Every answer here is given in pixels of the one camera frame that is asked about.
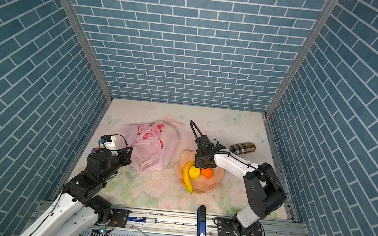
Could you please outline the orange toy fruit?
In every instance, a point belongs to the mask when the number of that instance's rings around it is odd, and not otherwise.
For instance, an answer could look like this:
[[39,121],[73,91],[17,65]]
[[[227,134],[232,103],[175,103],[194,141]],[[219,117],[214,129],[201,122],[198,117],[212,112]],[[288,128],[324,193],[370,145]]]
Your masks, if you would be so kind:
[[207,180],[209,180],[213,176],[213,170],[210,168],[201,168],[200,174],[204,176]]

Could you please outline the yellow toy fruit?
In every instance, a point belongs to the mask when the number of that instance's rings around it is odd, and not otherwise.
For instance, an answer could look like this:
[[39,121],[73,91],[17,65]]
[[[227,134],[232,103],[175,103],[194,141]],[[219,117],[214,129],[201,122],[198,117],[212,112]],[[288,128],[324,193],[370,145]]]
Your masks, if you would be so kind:
[[188,173],[189,173],[189,178],[191,180],[197,180],[200,178],[201,176],[201,169],[200,168],[197,168],[195,167],[195,165],[191,166],[188,170]]

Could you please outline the yellow green toy mango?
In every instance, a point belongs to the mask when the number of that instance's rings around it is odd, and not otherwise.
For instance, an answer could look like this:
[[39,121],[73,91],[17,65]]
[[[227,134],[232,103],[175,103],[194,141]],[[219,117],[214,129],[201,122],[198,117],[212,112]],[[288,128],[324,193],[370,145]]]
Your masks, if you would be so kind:
[[184,167],[183,167],[183,181],[184,181],[184,185],[185,185],[185,188],[186,190],[192,194],[193,193],[193,187],[192,187],[192,184],[191,184],[191,181],[190,181],[190,176],[189,176],[189,172],[190,172],[190,168],[195,165],[195,162],[193,161],[189,161]]

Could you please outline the pink plastic bag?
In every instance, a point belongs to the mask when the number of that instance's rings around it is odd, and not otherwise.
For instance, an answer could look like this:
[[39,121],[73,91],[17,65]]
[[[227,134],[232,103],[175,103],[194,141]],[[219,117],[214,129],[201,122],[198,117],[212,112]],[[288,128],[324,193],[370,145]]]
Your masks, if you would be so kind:
[[166,169],[178,143],[176,128],[164,121],[126,125],[124,136],[133,147],[131,166],[139,173]]

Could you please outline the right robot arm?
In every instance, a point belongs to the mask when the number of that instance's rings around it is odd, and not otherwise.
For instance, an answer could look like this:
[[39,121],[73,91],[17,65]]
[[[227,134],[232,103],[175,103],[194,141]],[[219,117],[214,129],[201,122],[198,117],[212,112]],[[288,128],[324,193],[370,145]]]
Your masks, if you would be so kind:
[[195,137],[197,168],[221,168],[244,182],[247,205],[233,217],[238,236],[247,235],[250,227],[277,210],[286,200],[284,189],[268,163],[255,164],[231,153],[223,145],[214,145],[206,135]]

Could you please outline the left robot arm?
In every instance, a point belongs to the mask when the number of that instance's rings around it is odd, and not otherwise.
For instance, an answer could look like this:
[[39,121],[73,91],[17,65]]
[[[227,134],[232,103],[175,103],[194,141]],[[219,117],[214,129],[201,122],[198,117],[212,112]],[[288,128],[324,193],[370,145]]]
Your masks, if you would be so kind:
[[66,183],[48,209],[19,236],[78,236],[96,223],[114,223],[112,204],[98,192],[131,163],[132,149],[100,148],[90,153],[86,169]]

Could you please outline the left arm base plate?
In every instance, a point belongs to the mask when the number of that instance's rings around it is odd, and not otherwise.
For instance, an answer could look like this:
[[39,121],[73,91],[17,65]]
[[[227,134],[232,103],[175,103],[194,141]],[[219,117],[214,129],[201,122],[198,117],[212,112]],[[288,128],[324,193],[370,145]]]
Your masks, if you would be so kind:
[[127,209],[112,208],[107,226],[125,228],[131,211]]

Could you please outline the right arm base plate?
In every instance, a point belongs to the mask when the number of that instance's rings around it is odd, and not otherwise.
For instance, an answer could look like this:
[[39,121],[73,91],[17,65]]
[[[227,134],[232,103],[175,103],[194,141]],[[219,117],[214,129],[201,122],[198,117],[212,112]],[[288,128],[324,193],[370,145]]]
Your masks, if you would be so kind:
[[217,227],[218,236],[263,236],[263,229],[259,221],[244,228],[237,219],[215,217],[213,219]]

